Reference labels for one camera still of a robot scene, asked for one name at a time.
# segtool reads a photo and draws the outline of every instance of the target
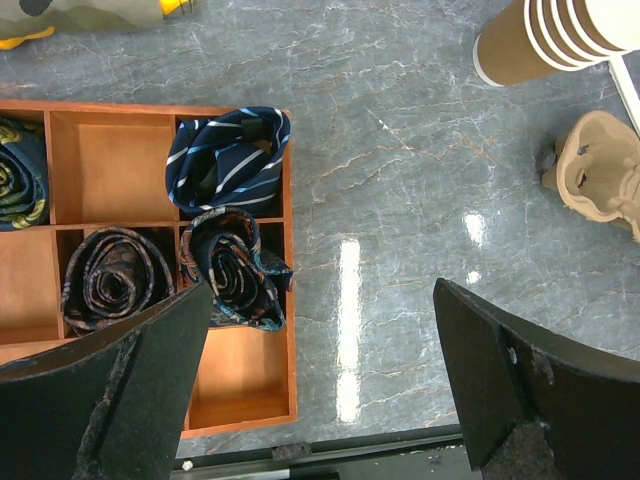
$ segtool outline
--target brown paper cup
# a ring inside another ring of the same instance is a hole
[[[542,4],[543,0],[531,0],[530,7],[531,30],[533,31],[533,36],[537,40],[540,48],[544,51],[547,57],[565,67],[588,66],[587,63],[581,62],[579,60],[574,60],[573,58],[565,54],[553,41],[553,37],[551,36],[549,28],[547,27]]]
[[[571,38],[567,35],[560,23],[560,17],[558,15],[558,1],[564,0],[541,0],[542,8],[544,11],[544,20],[547,27],[547,31],[551,36],[553,42],[562,50],[565,55],[575,60],[575,62],[590,62],[595,63],[601,61],[601,56],[589,55],[588,52],[581,50],[575,43],[571,41]]]
[[[531,28],[530,6],[531,0],[514,0],[476,40],[474,65],[487,83],[514,85],[577,69],[555,62],[537,44]]]
[[[600,32],[596,29],[596,26],[591,21],[591,17],[589,16],[589,12],[587,11],[587,6],[584,0],[571,0],[573,1],[573,6],[576,11],[576,16],[578,17],[578,21],[582,28],[589,35],[589,38],[600,45],[602,48],[606,48],[607,50],[611,50],[613,52],[624,53],[622,48],[616,47],[615,45],[609,43],[606,38],[600,35]]]
[[[578,19],[578,12],[575,9],[574,0],[558,0],[558,14],[565,32],[569,35],[571,40],[590,55],[608,57],[615,55],[620,50],[608,49],[592,40],[592,38],[584,30],[580,20]]]

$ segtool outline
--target yellow object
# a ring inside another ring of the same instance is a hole
[[[16,48],[18,45],[22,45],[26,40],[35,40],[36,38],[45,38],[50,37],[56,31],[55,28],[49,27],[46,30],[38,33],[32,33],[31,35],[26,35],[24,37],[16,37],[9,38],[7,40],[0,40],[0,50],[11,50],[12,48]]]
[[[0,127],[0,145],[6,145],[7,143],[16,143],[22,140],[20,135],[15,130],[10,130],[6,127]]]
[[[31,226],[30,222],[34,222],[38,219],[40,214],[44,211],[44,207],[46,204],[47,201],[41,198],[40,200],[36,201],[36,204],[33,207],[33,211],[29,215],[25,215],[23,213],[14,213],[13,215],[0,217],[0,220],[2,220],[3,222],[11,222],[13,228],[17,228],[18,230],[29,228]]]
[[[186,3],[189,3],[189,0],[160,0],[162,14],[169,15]]]
[[[158,0],[160,2],[160,7],[162,8],[163,15],[170,15],[175,10],[180,8],[180,6],[189,3],[189,0]],[[16,38],[8,38],[6,40],[0,40],[0,50],[11,50],[12,48],[16,48],[19,45],[22,45],[27,40],[35,40],[38,38],[45,38],[53,35],[55,32],[54,27],[49,27],[46,30],[38,33],[32,33],[31,35],[26,35],[24,37],[16,37]]]

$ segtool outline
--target necktie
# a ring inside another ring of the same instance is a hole
[[[180,270],[185,286],[206,280],[213,290],[212,326],[284,327],[274,282],[290,290],[293,272],[261,248],[247,212],[219,207],[195,218],[180,240]]]
[[[86,333],[131,317],[174,292],[171,270],[150,239],[106,227],[89,235],[71,256],[62,314]]]
[[[275,201],[290,124],[280,110],[241,108],[183,122],[167,160],[171,201],[189,215],[222,205],[264,215]],[[254,145],[266,140],[266,150]]]
[[[0,231],[47,221],[48,181],[42,127],[0,118]]]

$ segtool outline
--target wooden divider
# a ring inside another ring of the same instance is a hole
[[[73,251],[99,228],[153,232],[182,289],[180,235],[189,220],[167,197],[166,157],[181,120],[230,110],[0,100],[0,116],[44,124],[50,186],[49,225],[0,233],[0,364],[75,340],[60,313],[62,282]],[[265,246],[293,266],[291,144],[281,186],[273,211],[257,221]],[[279,293],[281,332],[209,330],[183,437],[297,418],[294,292]]]

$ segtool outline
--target wooden tray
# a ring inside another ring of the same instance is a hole
[[[177,254],[189,220],[165,190],[169,147],[182,119],[230,110],[0,99],[0,116],[44,123],[51,207],[50,225],[0,233],[0,364],[74,340],[60,287],[91,231],[151,229]],[[290,145],[278,201],[257,221],[265,246],[293,266]],[[287,327],[278,333],[209,330],[183,438],[296,420],[294,292],[280,292],[280,303]]]

